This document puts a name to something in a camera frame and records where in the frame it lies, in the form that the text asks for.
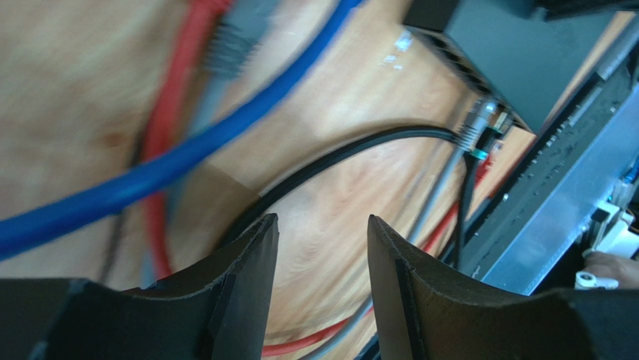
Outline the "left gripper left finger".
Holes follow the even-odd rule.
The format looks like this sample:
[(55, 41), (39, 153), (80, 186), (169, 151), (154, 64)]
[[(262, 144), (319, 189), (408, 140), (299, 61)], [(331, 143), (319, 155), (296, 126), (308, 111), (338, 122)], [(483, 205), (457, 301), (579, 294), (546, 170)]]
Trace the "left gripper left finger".
[(147, 289), (87, 279), (1, 281), (3, 359), (259, 359), (278, 256), (267, 214)]

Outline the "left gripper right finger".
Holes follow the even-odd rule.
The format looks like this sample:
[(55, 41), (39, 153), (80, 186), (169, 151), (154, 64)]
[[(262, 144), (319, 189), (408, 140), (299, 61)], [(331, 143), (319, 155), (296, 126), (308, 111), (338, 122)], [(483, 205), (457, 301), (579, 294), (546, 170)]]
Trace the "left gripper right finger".
[(383, 359), (636, 359), (638, 292), (525, 296), (474, 280), (370, 216), (367, 258)]

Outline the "black network switch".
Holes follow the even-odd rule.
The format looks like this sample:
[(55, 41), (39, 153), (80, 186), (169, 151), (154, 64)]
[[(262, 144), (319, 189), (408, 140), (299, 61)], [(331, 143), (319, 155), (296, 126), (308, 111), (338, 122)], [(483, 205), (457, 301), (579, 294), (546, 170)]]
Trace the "black network switch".
[(613, 18), (553, 19), (535, 1), (412, 1), (402, 24), (474, 92), (539, 133)]

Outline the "operator hand with controller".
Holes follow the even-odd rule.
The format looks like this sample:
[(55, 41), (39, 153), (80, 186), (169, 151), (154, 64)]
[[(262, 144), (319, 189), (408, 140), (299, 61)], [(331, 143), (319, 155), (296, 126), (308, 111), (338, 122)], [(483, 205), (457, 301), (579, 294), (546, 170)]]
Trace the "operator hand with controller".
[(575, 275), (577, 290), (638, 288), (638, 227), (635, 215), (610, 202), (592, 214), (582, 241), (584, 268)]

